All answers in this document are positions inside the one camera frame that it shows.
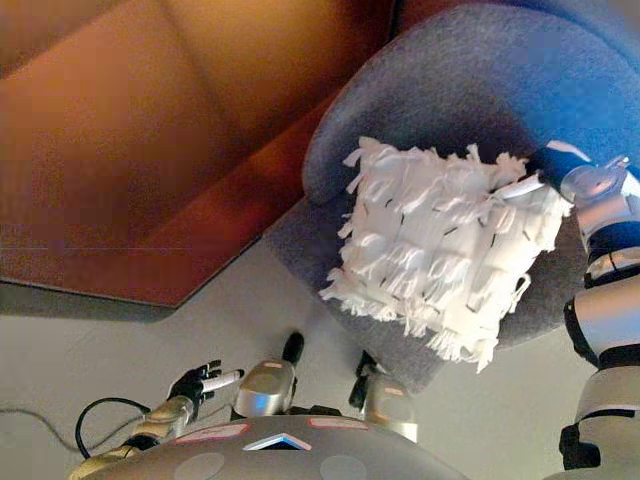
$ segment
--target pink label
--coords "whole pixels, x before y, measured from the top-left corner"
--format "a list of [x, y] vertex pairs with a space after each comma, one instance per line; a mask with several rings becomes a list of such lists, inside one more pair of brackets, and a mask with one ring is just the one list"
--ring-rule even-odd
[[399, 397], [404, 397], [404, 392], [398, 388], [386, 387], [384, 389], [384, 393], [388, 393], [390, 395], [397, 395]]
[[231, 425], [218, 425], [216, 427], [203, 428], [195, 432], [176, 438], [176, 443], [201, 442], [203, 440], [223, 440], [225, 438], [237, 437], [249, 430], [247, 423], [234, 423]]
[[343, 417], [314, 417], [309, 419], [309, 425], [315, 428], [339, 428], [347, 430], [369, 430], [366, 423]]

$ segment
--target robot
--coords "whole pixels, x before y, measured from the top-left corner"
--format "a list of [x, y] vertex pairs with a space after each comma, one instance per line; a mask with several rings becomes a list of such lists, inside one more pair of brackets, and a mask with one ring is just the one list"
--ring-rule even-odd
[[[598, 165], [556, 141], [527, 169], [576, 207], [589, 266], [565, 320], [576, 352], [598, 368], [561, 434], [565, 471], [547, 480], [640, 478], [640, 169], [625, 157]], [[88, 458], [69, 479], [466, 478], [416, 445], [409, 393], [366, 352], [349, 398], [364, 420], [293, 406], [303, 346], [294, 333], [281, 358], [246, 376], [222, 374], [219, 361], [190, 370], [122, 446]], [[183, 435], [204, 401], [240, 379], [230, 423]]]

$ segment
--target pillow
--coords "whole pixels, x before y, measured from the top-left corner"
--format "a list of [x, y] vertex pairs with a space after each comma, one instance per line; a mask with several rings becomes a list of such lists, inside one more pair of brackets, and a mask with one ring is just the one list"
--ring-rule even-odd
[[399, 151], [362, 137], [344, 161], [360, 173], [353, 213], [338, 232], [343, 265], [323, 299], [405, 335], [437, 332], [428, 346], [451, 361], [493, 358], [500, 320], [531, 280], [527, 271], [554, 249], [571, 205], [508, 153], [482, 163], [475, 145], [461, 159], [435, 149]]

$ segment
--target chair backrest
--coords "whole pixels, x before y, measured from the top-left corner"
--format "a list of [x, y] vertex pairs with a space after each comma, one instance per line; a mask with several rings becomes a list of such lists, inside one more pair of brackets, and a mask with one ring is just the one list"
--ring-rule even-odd
[[596, 28], [600, 1], [600, 10], [587, 6], [581, 25], [559, 16], [579, 1], [463, 5], [398, 37], [318, 127], [303, 172], [309, 198], [324, 203], [348, 184], [354, 172], [341, 161], [361, 135], [442, 154], [478, 143], [487, 160], [506, 150], [527, 155], [553, 138], [597, 161], [640, 154], [633, 52], [616, 44], [614, 24]]

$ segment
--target silver metal part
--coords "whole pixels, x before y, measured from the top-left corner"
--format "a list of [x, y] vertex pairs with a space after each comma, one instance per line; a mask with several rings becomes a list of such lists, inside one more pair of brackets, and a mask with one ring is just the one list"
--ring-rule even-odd
[[368, 378], [365, 420], [418, 441], [415, 406], [404, 385], [384, 373]]
[[640, 344], [640, 275], [578, 293], [575, 313], [591, 350]]
[[547, 480], [636, 480], [640, 478], [640, 415], [634, 418], [604, 415], [606, 410], [640, 412], [640, 367], [618, 367], [593, 375], [578, 409], [580, 442], [600, 453], [597, 468], [558, 473]]
[[291, 406], [295, 371], [285, 360], [260, 363], [244, 378], [233, 409], [243, 417], [286, 412]]
[[148, 413], [144, 421], [133, 430], [133, 435], [151, 435], [163, 439], [169, 435], [179, 437], [193, 415], [193, 402], [182, 395], [170, 398]]
[[202, 393], [209, 393], [219, 390], [237, 382], [243, 376], [242, 370], [234, 370], [232, 372], [223, 373], [217, 377], [202, 380]]
[[576, 421], [603, 410], [640, 412], [640, 367], [609, 368], [589, 379], [582, 391]]
[[618, 250], [609, 255], [598, 258], [589, 265], [587, 273], [593, 280], [614, 271], [627, 270], [640, 265], [640, 247]]
[[[286, 434], [309, 449], [248, 450]], [[205, 428], [90, 480], [468, 480], [407, 439], [345, 417], [276, 415]]]
[[601, 228], [640, 221], [640, 183], [625, 169], [628, 163], [626, 157], [618, 157], [607, 167], [584, 165], [562, 181], [561, 194], [576, 206], [586, 250], [591, 235]]

